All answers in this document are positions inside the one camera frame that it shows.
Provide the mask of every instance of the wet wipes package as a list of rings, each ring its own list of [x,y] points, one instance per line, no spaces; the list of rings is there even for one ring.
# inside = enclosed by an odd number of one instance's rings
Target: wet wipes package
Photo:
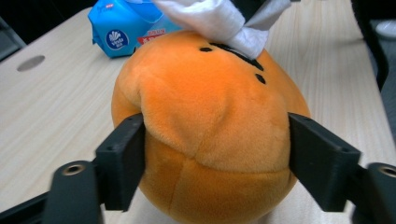
[[[151,39],[181,29],[149,0],[99,0],[88,18],[93,44],[110,58],[132,55]]]

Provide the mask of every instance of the blue package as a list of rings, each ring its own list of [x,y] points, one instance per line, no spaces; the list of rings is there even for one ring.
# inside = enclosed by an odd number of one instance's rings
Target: blue package
[[[149,0],[99,0],[88,18],[93,44],[110,58],[132,55],[151,39],[181,29]]]

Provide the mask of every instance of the stuffed toy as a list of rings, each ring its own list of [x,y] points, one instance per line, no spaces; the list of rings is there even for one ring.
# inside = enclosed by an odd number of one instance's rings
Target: stuffed toy
[[[144,116],[139,188],[182,223],[247,223],[282,201],[296,182],[288,112],[309,117],[304,97],[267,51],[250,60],[194,31],[138,49],[112,98],[115,126]]]

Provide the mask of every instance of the light wood surface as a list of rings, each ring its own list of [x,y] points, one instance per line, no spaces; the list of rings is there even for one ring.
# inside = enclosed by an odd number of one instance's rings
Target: light wood surface
[[[92,45],[85,9],[0,63],[0,212],[49,189],[52,173],[92,160],[112,131],[111,93],[127,58],[108,59]],[[348,0],[293,3],[271,30],[268,51],[300,87],[312,117],[363,152],[361,165],[396,164],[396,150],[367,49]],[[18,72],[36,56],[39,66]],[[297,184],[253,223],[349,223],[321,212]],[[127,213],[106,223],[176,223],[138,191]]]

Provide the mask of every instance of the white fabric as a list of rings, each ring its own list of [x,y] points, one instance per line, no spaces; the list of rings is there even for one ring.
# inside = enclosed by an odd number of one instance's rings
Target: white fabric
[[[267,0],[248,21],[230,0],[152,0],[173,22],[184,29],[219,41],[257,58],[264,49],[268,31],[290,0]]]

